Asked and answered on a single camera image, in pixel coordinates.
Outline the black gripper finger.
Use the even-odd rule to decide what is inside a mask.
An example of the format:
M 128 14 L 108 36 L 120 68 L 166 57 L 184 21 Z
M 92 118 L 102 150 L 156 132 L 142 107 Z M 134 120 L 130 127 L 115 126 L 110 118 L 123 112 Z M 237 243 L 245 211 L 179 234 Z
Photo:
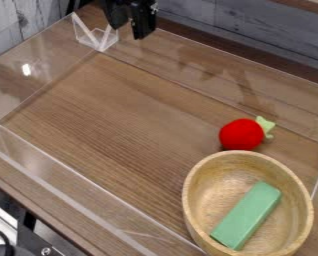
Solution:
M 118 30 L 128 22 L 128 0 L 100 0 L 100 6 L 111 27 Z
M 158 1 L 134 0 L 130 9 L 134 38 L 140 40 L 156 29 Z

